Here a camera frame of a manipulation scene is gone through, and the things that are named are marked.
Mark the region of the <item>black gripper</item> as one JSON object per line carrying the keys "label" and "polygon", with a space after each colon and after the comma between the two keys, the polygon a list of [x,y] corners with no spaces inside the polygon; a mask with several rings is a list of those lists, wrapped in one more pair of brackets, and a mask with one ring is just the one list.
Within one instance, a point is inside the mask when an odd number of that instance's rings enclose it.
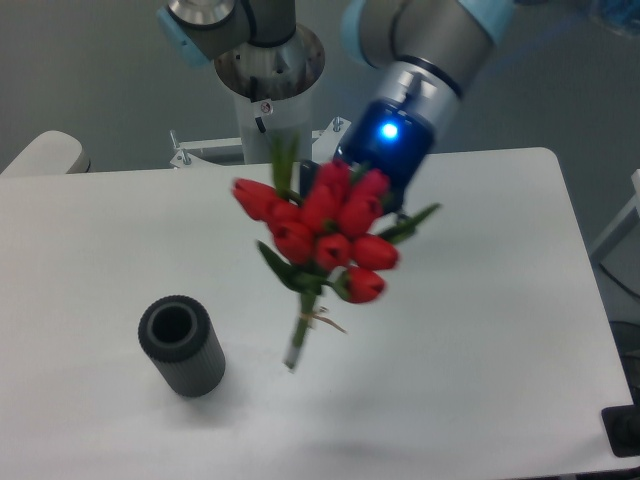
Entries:
{"label": "black gripper", "polygon": [[[394,212],[394,227],[411,216],[403,209],[406,189],[435,142],[435,129],[424,119],[409,115],[397,102],[375,100],[361,119],[352,123],[340,148],[349,163],[366,163],[389,178],[391,200],[384,207]],[[299,165],[300,193],[310,193],[321,165],[304,159]]]}

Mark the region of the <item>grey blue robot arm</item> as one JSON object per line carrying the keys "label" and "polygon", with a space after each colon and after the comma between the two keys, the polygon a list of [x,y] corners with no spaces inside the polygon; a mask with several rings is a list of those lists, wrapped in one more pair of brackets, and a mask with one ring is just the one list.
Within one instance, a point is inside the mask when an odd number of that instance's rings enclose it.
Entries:
{"label": "grey blue robot arm", "polygon": [[[336,150],[388,176],[388,212],[402,210],[420,164],[513,11],[510,1],[353,1],[346,8],[346,51],[384,76]],[[184,61],[213,65],[233,95],[246,163],[269,162],[285,146],[298,160],[311,158],[311,93],[325,51],[297,21],[294,2],[169,1],[156,17]]]}

